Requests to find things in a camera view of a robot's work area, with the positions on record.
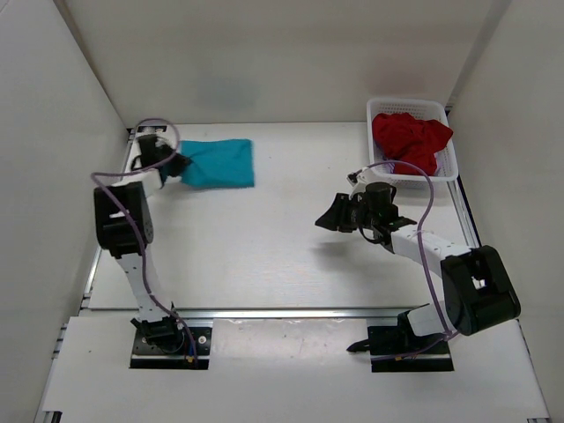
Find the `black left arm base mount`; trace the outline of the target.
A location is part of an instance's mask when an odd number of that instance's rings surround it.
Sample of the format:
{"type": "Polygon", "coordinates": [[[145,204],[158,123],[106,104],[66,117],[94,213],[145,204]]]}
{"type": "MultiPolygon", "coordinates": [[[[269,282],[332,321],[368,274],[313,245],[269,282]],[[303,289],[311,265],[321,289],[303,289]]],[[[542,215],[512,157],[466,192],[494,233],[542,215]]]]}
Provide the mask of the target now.
{"type": "Polygon", "coordinates": [[[207,370],[212,347],[211,325],[189,326],[191,338],[181,323],[169,317],[161,322],[141,323],[131,347],[131,369],[207,370]]]}

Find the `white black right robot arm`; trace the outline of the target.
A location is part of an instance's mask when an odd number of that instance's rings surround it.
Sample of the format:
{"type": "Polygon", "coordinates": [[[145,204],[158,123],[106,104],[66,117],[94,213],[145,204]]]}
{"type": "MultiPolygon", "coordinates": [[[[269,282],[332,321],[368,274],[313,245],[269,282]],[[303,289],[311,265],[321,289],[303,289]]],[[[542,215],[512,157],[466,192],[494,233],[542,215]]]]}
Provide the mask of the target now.
{"type": "Polygon", "coordinates": [[[404,313],[406,324],[396,330],[398,346],[414,353],[430,335],[470,336],[519,317],[521,304],[498,251],[424,231],[421,222],[399,213],[396,193],[386,182],[338,193],[315,224],[332,232],[359,232],[367,242],[420,264],[425,276],[440,277],[443,294],[433,293],[431,304],[404,313]]]}

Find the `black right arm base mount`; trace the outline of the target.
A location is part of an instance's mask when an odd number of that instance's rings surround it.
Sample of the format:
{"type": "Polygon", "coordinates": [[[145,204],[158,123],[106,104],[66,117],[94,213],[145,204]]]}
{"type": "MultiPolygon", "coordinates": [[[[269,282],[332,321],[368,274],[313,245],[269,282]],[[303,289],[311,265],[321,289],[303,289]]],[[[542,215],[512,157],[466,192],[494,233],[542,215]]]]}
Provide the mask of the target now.
{"type": "Polygon", "coordinates": [[[349,345],[349,353],[369,353],[372,373],[441,373],[454,371],[443,336],[415,337],[399,326],[368,326],[367,338],[349,345]]]}

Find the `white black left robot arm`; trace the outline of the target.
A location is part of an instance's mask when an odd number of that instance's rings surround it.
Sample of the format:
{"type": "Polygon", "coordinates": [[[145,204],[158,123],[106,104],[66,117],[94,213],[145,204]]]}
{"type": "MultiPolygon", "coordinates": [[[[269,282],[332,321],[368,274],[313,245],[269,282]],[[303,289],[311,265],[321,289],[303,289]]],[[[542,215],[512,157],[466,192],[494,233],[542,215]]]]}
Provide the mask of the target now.
{"type": "Polygon", "coordinates": [[[141,337],[166,354],[195,353],[195,340],[174,302],[164,294],[153,264],[151,245],[154,228],[147,198],[162,189],[170,177],[181,175],[191,160],[156,135],[137,138],[138,156],[130,171],[113,184],[100,181],[103,173],[91,175],[96,236],[122,268],[137,301],[132,319],[141,337]]]}

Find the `red t shirt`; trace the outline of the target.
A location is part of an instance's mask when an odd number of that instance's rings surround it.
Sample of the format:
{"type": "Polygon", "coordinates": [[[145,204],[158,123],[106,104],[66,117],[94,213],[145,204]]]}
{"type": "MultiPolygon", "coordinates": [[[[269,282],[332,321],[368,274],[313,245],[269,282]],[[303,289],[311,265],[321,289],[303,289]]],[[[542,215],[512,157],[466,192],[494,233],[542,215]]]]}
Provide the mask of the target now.
{"type": "Polygon", "coordinates": [[[420,120],[408,113],[380,113],[371,123],[373,140],[382,154],[420,168],[428,176],[435,175],[435,154],[446,148],[453,130],[441,122],[420,120]]]}

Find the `teal polo shirt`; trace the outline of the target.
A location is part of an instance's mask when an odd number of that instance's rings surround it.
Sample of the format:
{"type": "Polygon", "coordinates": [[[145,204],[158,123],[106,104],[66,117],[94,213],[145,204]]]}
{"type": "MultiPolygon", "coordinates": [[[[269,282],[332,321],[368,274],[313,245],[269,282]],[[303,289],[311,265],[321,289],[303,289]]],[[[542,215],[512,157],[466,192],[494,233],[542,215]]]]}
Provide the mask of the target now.
{"type": "Polygon", "coordinates": [[[195,189],[239,189],[255,186],[253,143],[249,139],[181,141],[180,154],[192,163],[181,182],[195,189]]]}

